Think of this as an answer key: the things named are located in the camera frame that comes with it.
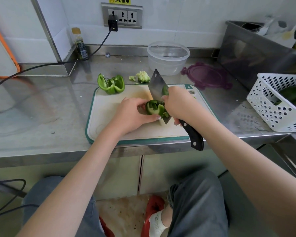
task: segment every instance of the stainless steel counter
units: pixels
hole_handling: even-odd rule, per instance
[[[189,58],[186,65],[213,59]],[[85,126],[99,73],[106,77],[153,71],[144,56],[94,56],[75,67],[71,77],[21,77],[0,87],[0,167],[77,161],[90,144]],[[165,76],[167,84],[192,82],[185,75]],[[274,143],[288,133],[272,131],[246,101],[248,91],[230,78],[233,87],[207,88],[201,93],[229,130],[250,145]],[[111,158],[192,150],[187,141],[117,146]]]

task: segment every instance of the purple lid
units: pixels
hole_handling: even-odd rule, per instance
[[[189,68],[183,67],[181,74],[187,75],[200,90],[204,90],[205,87],[222,87],[228,90],[232,87],[232,84],[227,82],[226,70],[216,69],[203,62],[197,62]]]

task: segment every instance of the perforated basket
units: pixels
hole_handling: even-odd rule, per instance
[[[296,75],[259,73],[247,96],[250,105],[274,131],[296,132],[296,107],[278,93],[294,85]]]

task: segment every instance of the dirty floor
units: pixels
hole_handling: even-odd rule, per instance
[[[167,193],[159,194],[166,201]],[[96,205],[100,216],[106,225],[113,231],[115,237],[140,236],[145,220],[148,194],[131,196],[119,199],[97,201]],[[162,237],[168,235],[168,229]]]

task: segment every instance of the forearm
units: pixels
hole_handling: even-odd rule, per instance
[[[278,233],[296,234],[296,178],[231,133],[209,112],[195,109],[191,116],[187,122],[205,138],[273,228]]]
[[[18,236],[75,236],[120,134],[107,126],[87,153],[36,210]]]

